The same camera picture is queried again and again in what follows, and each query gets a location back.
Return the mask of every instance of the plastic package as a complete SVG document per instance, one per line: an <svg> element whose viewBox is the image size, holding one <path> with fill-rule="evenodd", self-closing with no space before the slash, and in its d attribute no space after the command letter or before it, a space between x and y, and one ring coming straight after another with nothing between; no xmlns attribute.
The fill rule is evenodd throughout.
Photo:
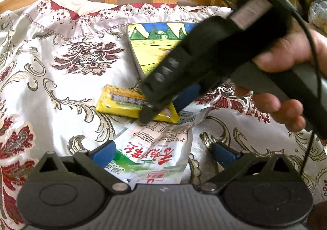
<svg viewBox="0 0 327 230"><path fill-rule="evenodd" d="M327 0L315 0L311 3L309 23L327 34Z"/></svg>
<svg viewBox="0 0 327 230"><path fill-rule="evenodd" d="M147 101L141 92L106 85L101 93L96 110L102 113L138 118L139 112ZM154 121L177 123L179 116L173 103L158 113Z"/></svg>

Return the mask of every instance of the canvas painting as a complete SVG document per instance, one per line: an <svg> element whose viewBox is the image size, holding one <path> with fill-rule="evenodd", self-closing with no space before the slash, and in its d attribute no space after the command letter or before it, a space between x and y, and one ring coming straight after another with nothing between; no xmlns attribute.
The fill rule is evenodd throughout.
<svg viewBox="0 0 327 230"><path fill-rule="evenodd" d="M127 26L136 66L149 75L197 23L158 22Z"/></svg>

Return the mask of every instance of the yellow snack package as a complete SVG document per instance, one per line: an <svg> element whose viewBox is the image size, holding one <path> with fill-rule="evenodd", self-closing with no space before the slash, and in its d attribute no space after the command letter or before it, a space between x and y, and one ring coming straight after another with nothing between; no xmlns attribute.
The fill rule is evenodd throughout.
<svg viewBox="0 0 327 230"><path fill-rule="evenodd" d="M95 109L102 113L138 118L142 106L146 103L145 97L135 90L106 85ZM177 123L179 116L173 103L170 103L153 120Z"/></svg>

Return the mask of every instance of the finger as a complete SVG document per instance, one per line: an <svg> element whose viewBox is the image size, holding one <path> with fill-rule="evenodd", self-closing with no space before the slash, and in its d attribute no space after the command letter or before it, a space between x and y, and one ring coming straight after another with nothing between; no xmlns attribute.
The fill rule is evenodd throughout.
<svg viewBox="0 0 327 230"><path fill-rule="evenodd" d="M271 113L273 119L281 124L292 124L302 114L303 105L298 100L285 101L279 111Z"/></svg>
<svg viewBox="0 0 327 230"><path fill-rule="evenodd" d="M253 101L258 110L263 113L274 113L281 108L281 102L279 99L270 93L253 95Z"/></svg>
<svg viewBox="0 0 327 230"><path fill-rule="evenodd" d="M297 116L292 123L286 124L286 128L290 132L299 132L305 128L305 119L303 116Z"/></svg>
<svg viewBox="0 0 327 230"><path fill-rule="evenodd" d="M241 86L235 86L235 95L238 96L238 97L241 97L241 96L246 96L248 95L250 92L249 89L246 89L244 87L241 87Z"/></svg>
<svg viewBox="0 0 327 230"><path fill-rule="evenodd" d="M320 33L310 30L312 34L320 67L327 66L327 38ZM253 59L254 63L266 72L281 72L294 65L312 61L311 47L304 32L288 34L279 39L267 52ZM321 70L327 76L327 70Z"/></svg>

